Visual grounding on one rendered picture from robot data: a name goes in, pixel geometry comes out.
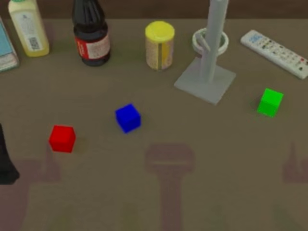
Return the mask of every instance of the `red label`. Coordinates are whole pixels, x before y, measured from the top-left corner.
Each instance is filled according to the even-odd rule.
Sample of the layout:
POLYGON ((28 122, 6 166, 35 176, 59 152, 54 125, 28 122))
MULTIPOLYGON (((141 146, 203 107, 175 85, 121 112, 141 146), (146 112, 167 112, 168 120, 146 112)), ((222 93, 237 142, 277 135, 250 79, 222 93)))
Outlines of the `red label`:
POLYGON ((84 59, 100 59, 110 50, 108 35, 95 42, 85 42, 75 37, 79 55, 84 59))

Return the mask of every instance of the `red cube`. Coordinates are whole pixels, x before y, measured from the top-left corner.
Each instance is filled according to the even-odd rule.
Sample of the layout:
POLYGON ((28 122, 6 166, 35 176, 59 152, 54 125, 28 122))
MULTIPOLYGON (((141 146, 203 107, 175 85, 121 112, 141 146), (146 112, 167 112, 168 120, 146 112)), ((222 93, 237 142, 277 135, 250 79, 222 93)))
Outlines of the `red cube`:
POLYGON ((73 127, 55 125, 49 137, 49 144, 55 152, 71 153, 75 140, 73 127))

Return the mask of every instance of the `black object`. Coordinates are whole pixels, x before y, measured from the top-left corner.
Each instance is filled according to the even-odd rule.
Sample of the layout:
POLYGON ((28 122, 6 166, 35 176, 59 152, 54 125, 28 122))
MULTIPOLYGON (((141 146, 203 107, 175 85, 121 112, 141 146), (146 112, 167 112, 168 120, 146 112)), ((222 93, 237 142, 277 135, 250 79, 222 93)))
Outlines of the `black object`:
POLYGON ((97 0, 74 0, 75 40, 82 62, 100 66, 110 58, 110 42, 105 14, 97 0))
POLYGON ((14 184, 19 177, 20 174, 10 160, 6 149, 2 125, 0 124, 0 185, 14 184))

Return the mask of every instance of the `green cube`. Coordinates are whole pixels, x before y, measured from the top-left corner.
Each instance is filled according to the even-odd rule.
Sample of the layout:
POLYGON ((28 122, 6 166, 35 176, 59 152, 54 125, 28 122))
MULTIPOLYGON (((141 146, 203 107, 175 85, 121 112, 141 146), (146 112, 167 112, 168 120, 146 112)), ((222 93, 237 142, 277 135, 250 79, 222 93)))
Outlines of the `green cube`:
POLYGON ((270 117, 277 114, 283 94, 266 88, 257 111, 270 117))

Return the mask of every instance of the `blue cube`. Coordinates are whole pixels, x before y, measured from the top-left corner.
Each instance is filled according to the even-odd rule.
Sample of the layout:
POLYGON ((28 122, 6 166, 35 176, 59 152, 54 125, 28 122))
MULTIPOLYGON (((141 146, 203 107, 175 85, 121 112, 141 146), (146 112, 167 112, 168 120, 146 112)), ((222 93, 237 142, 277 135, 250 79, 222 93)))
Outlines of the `blue cube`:
POLYGON ((125 133, 141 126, 141 115, 133 104, 130 103, 115 112, 116 120, 125 133))

